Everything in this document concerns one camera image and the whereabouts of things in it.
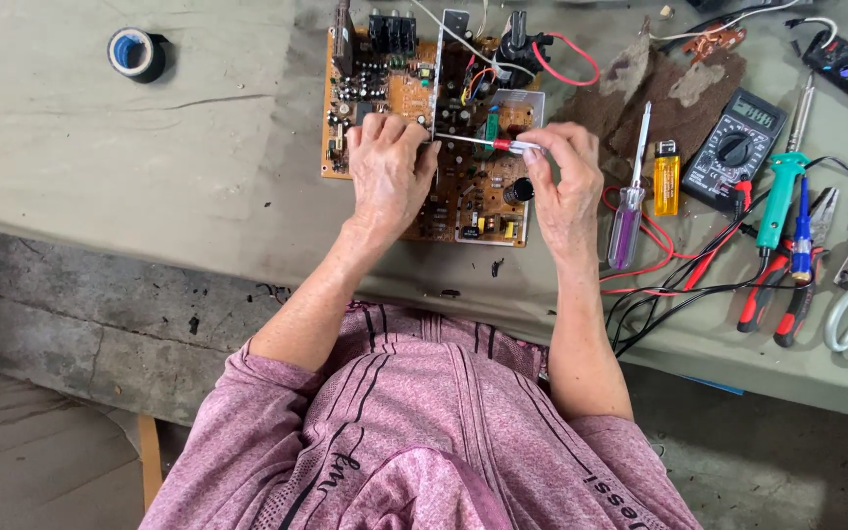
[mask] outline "pink shirt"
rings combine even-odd
[[[140,528],[699,528],[636,424],[559,417],[542,353],[364,303],[328,378],[245,345]]]

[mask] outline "table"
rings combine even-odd
[[[478,2],[469,4],[478,18]],[[836,19],[848,39],[848,6],[838,4],[820,14]],[[684,2],[674,5],[676,18],[655,22],[655,33],[700,20]],[[153,6],[1,0],[0,231],[298,285],[352,208],[347,181],[318,177],[333,6],[333,0]],[[494,3],[489,28],[499,33],[519,6]],[[606,63],[632,42],[644,15],[658,18],[661,6],[533,6],[529,27],[560,31]],[[353,18],[364,20],[369,4],[353,7]],[[748,19],[748,39],[738,51],[749,61],[742,85],[793,112],[806,73],[789,41],[808,42],[816,27],[791,32],[782,26],[787,18]],[[125,26],[161,33],[174,44],[174,66],[158,82],[137,85],[107,64],[106,42]],[[436,35],[422,14],[418,31]],[[583,62],[567,48],[556,45],[550,54],[566,75],[583,75]],[[550,114],[572,89],[544,79]],[[848,98],[820,79],[803,150],[848,161]],[[810,180],[816,189],[842,188],[828,241],[827,265],[835,271],[848,249],[848,178],[820,168]],[[680,211],[687,215],[662,224],[684,250],[700,247],[724,224],[695,200]],[[654,249],[642,247],[642,262],[655,258]],[[706,281],[732,283],[753,273],[752,247],[749,240],[731,244]],[[490,265],[500,258],[506,261],[494,278]],[[668,320],[625,360],[848,413],[848,366],[823,347],[820,335],[822,314],[841,292],[828,277],[820,285],[793,349],[778,348],[770,335],[735,331],[744,296],[718,294]],[[440,295],[448,289],[461,296]],[[360,295],[487,321],[546,342],[555,318],[548,314],[556,301],[555,271],[533,224],[523,250],[400,242]],[[776,326],[786,296],[777,296],[765,329]]]

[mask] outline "white wire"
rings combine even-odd
[[[839,31],[840,29],[837,26],[836,22],[834,22],[832,19],[824,17],[807,17],[802,22],[820,22],[830,27],[830,38],[827,39],[826,42],[823,43],[823,46],[820,46],[820,48],[825,48],[826,46],[829,46],[830,42],[833,42],[833,40],[836,39],[837,31]]]
[[[489,18],[489,0],[483,0],[483,20],[479,23],[477,30],[477,39],[482,35],[482,30],[486,29],[486,19]]]
[[[713,29],[712,31],[702,31],[699,33],[683,33],[682,35],[670,35],[669,37],[657,37],[656,35],[650,34],[650,39],[653,39],[654,41],[676,41],[677,39],[685,39],[686,37],[699,37],[700,35],[711,35],[712,33],[717,33],[719,31],[722,31],[723,29],[735,26],[741,19],[748,18],[751,15],[757,15],[758,13],[763,13],[765,11],[777,11],[780,9],[786,9],[790,6],[793,6],[797,2],[800,2],[800,0],[791,0],[790,3],[784,4],[783,6],[762,7],[760,9],[755,9],[754,11],[749,11],[748,13],[745,13],[744,15],[736,18],[728,24]]]
[[[525,72],[526,74],[528,74],[528,75],[532,76],[532,79],[535,79],[535,73],[534,73],[534,72],[532,72],[531,70],[527,69],[527,68],[523,68],[523,67],[519,66],[518,64],[512,64],[512,63],[510,63],[510,62],[496,62],[496,60],[495,60],[495,59],[487,58],[485,55],[480,54],[479,52],[477,52],[477,49],[476,49],[476,48],[474,48],[473,46],[471,46],[469,42],[466,42],[466,41],[465,41],[465,39],[464,39],[463,37],[461,37],[461,36],[457,35],[456,33],[454,33],[454,32],[453,32],[453,31],[452,31],[449,27],[444,26],[444,23],[442,23],[442,22],[440,21],[440,19],[438,19],[437,17],[435,17],[435,16],[434,16],[434,14],[433,14],[433,13],[431,13],[431,12],[430,12],[430,10],[429,10],[427,7],[423,6],[423,5],[422,5],[422,4],[421,4],[418,0],[411,0],[411,2],[412,2],[412,3],[414,3],[414,5],[415,5],[415,6],[418,6],[418,7],[420,7],[421,9],[423,9],[423,10],[424,10],[424,12],[425,12],[425,13],[427,13],[427,14],[428,14],[428,16],[429,16],[430,18],[432,18],[432,19],[433,19],[433,21],[434,21],[434,22],[436,22],[436,23],[437,23],[437,25],[438,25],[438,26],[439,26],[442,30],[444,30],[444,31],[446,31],[446,32],[448,32],[448,33],[450,33],[450,35],[451,35],[452,37],[454,37],[454,39],[456,39],[457,41],[460,41],[460,43],[461,43],[461,44],[463,44],[463,45],[466,47],[466,49],[467,49],[467,50],[469,50],[469,51],[470,51],[470,52],[472,52],[473,54],[477,55],[477,57],[479,57],[479,58],[481,58],[481,59],[485,60],[486,62],[488,62],[488,63],[489,63],[489,65],[493,67],[493,70],[495,70],[495,71],[496,71],[497,76],[498,76],[498,75],[500,74],[500,72],[502,71],[501,67],[502,67],[502,66],[506,66],[506,67],[509,67],[509,68],[515,68],[516,70],[521,70],[521,71]]]

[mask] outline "digital multimeter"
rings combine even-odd
[[[735,90],[722,118],[692,157],[680,187],[717,211],[734,211],[731,189],[752,179],[784,128],[787,113],[745,89]]]

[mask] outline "woman's left hand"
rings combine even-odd
[[[371,243],[395,242],[418,215],[437,170],[440,141],[418,158],[427,130],[396,114],[369,114],[348,129],[348,172],[355,185],[350,222],[367,231]]]

